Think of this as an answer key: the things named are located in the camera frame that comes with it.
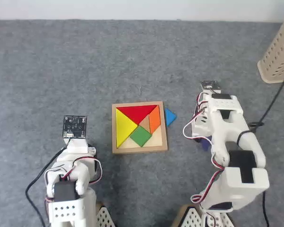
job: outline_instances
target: yellow triangle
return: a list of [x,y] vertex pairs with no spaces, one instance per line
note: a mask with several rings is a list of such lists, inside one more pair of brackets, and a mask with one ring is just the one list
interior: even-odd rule
[[126,140],[127,137],[138,127],[131,119],[125,116],[120,110],[116,109],[117,125],[117,148]]

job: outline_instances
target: green square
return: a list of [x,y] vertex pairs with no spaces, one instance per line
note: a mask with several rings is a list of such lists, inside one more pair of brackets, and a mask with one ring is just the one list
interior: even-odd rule
[[150,139],[150,137],[151,134],[141,126],[138,126],[138,128],[136,128],[130,136],[130,138],[135,141],[140,147],[143,147],[143,145]]

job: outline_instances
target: red triangle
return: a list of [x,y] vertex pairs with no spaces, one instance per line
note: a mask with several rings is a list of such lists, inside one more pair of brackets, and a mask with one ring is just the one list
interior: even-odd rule
[[124,113],[129,119],[136,124],[140,122],[151,112],[157,105],[140,105],[140,106],[124,106],[117,107],[122,113]]

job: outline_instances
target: circuit board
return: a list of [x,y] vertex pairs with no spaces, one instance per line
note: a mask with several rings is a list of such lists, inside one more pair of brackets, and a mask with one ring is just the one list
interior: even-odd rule
[[85,139],[87,116],[64,116],[63,138]]

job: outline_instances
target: wooden frame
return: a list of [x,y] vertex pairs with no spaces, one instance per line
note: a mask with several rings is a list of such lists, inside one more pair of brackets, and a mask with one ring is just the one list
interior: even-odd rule
[[[141,147],[141,148],[117,148],[116,145],[116,108],[123,106],[141,106],[141,105],[158,105],[160,111],[161,120],[161,135],[162,135],[162,146],[155,147]],[[167,151],[167,137],[166,137],[166,126],[164,117],[164,108],[162,101],[155,102],[140,102],[140,103],[120,103],[112,105],[112,146],[113,154],[132,154],[132,153],[147,153],[147,152],[157,152],[157,151]]]

